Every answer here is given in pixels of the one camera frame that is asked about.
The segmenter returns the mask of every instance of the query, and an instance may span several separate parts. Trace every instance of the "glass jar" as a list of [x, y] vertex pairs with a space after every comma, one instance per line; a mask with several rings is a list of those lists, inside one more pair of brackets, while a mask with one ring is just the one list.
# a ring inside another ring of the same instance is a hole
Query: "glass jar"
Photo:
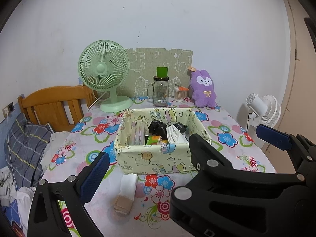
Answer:
[[156, 107], [165, 107], [168, 105], [169, 98], [169, 77], [154, 77], [154, 82], [147, 87], [147, 96], [153, 99]]

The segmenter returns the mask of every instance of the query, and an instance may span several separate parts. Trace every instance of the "plush toy eye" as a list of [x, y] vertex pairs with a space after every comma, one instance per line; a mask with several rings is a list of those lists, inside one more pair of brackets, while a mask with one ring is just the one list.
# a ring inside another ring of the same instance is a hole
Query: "plush toy eye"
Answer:
[[198, 82], [199, 84], [203, 84], [203, 83], [205, 82], [205, 80], [204, 80], [203, 77], [197, 76], [197, 82]]
[[210, 85], [212, 84], [211, 78], [207, 77], [207, 78], [206, 78], [206, 81], [207, 81]]

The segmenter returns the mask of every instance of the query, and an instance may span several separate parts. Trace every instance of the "purple plush toy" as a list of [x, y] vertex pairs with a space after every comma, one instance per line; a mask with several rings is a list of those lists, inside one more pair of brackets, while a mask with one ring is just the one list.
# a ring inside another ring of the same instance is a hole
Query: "purple plush toy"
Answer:
[[196, 107], [216, 107], [214, 84], [206, 70], [193, 71], [191, 73], [190, 86], [193, 89], [192, 98], [195, 100]]

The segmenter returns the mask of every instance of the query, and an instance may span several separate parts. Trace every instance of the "gray plaid fabric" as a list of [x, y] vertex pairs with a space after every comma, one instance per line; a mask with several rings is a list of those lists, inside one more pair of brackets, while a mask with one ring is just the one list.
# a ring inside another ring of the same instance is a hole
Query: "gray plaid fabric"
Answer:
[[51, 132], [42, 125], [28, 123], [23, 113], [17, 116], [4, 143], [5, 159], [10, 170], [10, 153], [16, 186], [36, 186], [43, 175], [40, 161]]

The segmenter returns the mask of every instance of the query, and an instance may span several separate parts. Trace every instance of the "plush toy tag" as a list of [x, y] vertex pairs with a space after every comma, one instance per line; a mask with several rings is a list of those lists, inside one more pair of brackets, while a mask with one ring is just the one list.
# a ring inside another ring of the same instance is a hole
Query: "plush toy tag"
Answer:
[[189, 67], [188, 67], [188, 70], [196, 72], [196, 68], [194, 68], [194, 67], [192, 67], [192, 66], [189, 66]]

